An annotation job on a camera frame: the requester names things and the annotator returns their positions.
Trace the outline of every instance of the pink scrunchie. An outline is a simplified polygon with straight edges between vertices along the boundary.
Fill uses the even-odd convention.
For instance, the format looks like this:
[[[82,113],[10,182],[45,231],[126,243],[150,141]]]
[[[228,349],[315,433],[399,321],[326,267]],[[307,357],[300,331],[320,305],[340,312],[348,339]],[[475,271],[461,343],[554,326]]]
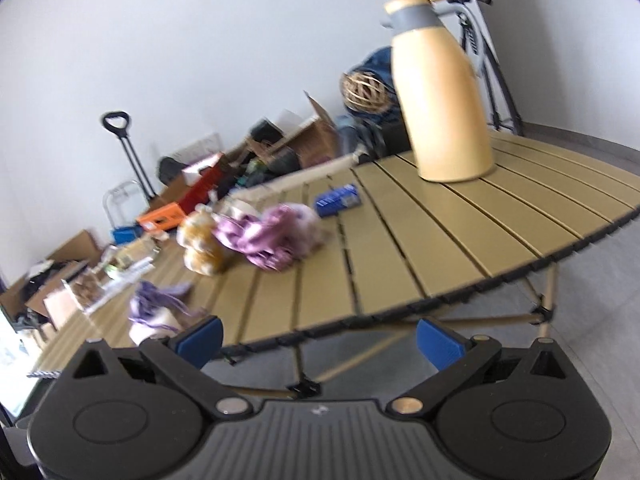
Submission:
[[[245,215],[239,220],[223,218],[214,232],[225,247],[245,254],[265,270],[284,270],[318,245],[319,218],[301,204],[279,204],[262,218]]]

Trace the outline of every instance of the purple ribbon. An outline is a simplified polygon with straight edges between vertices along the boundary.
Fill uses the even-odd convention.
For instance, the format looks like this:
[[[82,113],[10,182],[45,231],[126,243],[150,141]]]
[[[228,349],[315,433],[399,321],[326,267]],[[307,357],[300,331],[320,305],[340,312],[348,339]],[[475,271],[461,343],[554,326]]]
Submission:
[[[283,270],[316,244],[309,231],[316,219],[305,205],[279,204],[267,209],[262,218],[222,218],[214,234],[225,247],[244,254],[261,269]]]
[[[180,332],[175,326],[155,324],[151,320],[158,314],[161,308],[179,310],[187,316],[194,316],[188,307],[182,302],[191,290],[191,283],[181,283],[167,288],[157,288],[153,283],[142,281],[138,285],[135,294],[129,303],[131,315],[129,320],[150,328],[162,328],[172,332]]]

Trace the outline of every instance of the rattan ball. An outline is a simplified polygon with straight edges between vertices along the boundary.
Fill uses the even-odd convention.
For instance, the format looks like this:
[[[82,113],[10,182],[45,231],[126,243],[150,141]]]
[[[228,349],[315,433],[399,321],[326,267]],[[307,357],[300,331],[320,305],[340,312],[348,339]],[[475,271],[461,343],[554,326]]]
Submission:
[[[344,105],[356,112],[381,114],[392,105],[385,84],[371,72],[342,74]]]

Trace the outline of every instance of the blue can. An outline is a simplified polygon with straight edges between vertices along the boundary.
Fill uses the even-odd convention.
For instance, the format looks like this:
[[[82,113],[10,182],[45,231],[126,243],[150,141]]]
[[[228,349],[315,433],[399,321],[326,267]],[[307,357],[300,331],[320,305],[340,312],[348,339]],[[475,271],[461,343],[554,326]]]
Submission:
[[[347,184],[316,197],[316,212],[320,218],[331,216],[342,211],[360,205],[358,189],[353,184]]]

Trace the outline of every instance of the yellow thermos jug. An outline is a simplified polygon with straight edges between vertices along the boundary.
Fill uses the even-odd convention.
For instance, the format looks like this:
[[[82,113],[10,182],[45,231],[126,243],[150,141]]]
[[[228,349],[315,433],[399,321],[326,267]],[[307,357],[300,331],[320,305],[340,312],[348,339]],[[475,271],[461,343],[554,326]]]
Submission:
[[[385,5],[394,34],[394,85],[420,177],[470,180],[494,166],[476,79],[484,66],[484,45],[478,41],[474,70],[439,17],[464,14],[480,38],[478,21],[462,4],[443,3],[436,10],[433,1],[392,0]]]

